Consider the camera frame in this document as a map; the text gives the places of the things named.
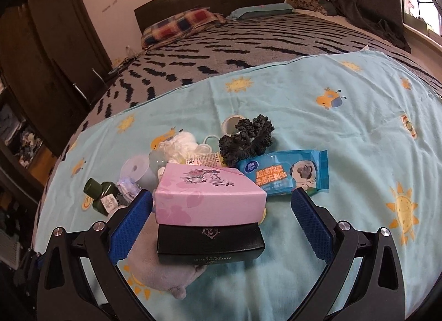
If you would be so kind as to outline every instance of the wet wipes package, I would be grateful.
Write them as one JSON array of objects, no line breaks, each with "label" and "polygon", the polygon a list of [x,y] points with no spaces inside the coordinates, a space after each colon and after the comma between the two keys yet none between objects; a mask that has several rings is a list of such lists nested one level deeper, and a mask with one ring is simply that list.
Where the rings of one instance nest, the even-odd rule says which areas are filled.
[{"label": "wet wipes package", "polygon": [[272,152],[239,161],[236,167],[267,195],[291,194],[297,187],[309,195],[328,190],[326,150]]}]

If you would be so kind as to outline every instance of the teal pillow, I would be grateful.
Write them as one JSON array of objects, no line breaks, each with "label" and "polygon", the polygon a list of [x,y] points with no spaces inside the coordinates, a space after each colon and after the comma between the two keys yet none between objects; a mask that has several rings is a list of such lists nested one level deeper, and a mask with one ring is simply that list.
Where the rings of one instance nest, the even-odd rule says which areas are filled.
[{"label": "teal pillow", "polygon": [[227,19],[249,19],[266,15],[291,13],[293,7],[287,3],[265,4],[262,6],[242,7],[234,10]]}]

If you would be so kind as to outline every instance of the brown wardrobe door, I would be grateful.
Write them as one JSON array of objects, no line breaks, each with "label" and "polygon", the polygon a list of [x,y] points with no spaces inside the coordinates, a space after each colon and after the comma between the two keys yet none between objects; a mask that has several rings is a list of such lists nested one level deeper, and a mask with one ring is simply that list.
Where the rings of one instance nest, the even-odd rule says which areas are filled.
[{"label": "brown wardrobe door", "polygon": [[93,100],[103,84],[92,68],[103,77],[111,70],[111,61],[83,0],[28,0],[28,4],[49,59]]},{"label": "brown wardrobe door", "polygon": [[0,18],[0,67],[27,120],[60,155],[87,112],[55,74],[25,2],[8,7]]}]

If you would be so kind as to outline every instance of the light blue blanket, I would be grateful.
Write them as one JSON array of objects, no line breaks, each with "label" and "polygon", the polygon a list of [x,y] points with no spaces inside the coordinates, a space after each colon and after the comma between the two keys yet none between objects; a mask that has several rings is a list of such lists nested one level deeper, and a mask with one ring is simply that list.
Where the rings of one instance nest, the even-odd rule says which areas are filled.
[{"label": "light blue blanket", "polygon": [[[127,159],[148,154],[152,141],[174,127],[200,142],[221,135],[220,124],[232,114],[268,116],[275,126],[270,151],[328,150],[330,191],[313,200],[358,230],[391,229],[406,314],[418,307],[442,271],[442,104],[423,81],[380,52],[302,57],[211,77],[87,129],[50,185],[36,251],[45,251],[57,226],[86,230],[103,219],[92,208],[82,210],[88,178],[116,181]],[[325,267],[289,199],[267,199],[261,225],[266,249],[258,259],[209,266],[183,301],[140,285],[124,261],[119,266],[158,320],[286,320]],[[359,262],[334,309],[344,304]]]}]

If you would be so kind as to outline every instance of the metal screw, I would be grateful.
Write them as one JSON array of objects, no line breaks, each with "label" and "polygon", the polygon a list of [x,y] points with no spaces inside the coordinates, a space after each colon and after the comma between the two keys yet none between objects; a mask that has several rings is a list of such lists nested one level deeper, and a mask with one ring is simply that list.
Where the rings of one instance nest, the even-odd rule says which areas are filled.
[{"label": "metal screw", "polygon": [[350,230],[350,224],[346,221],[341,221],[339,223],[339,228],[343,231],[348,231],[348,230]]},{"label": "metal screw", "polygon": [[60,236],[63,233],[63,229],[62,228],[56,228],[54,230],[54,236]]},{"label": "metal screw", "polygon": [[390,230],[387,228],[381,228],[381,234],[384,236],[390,236]]},{"label": "metal screw", "polygon": [[101,231],[101,230],[103,230],[103,229],[104,229],[104,222],[99,221],[99,222],[96,222],[96,223],[94,224],[94,230],[95,230],[95,231]]}]

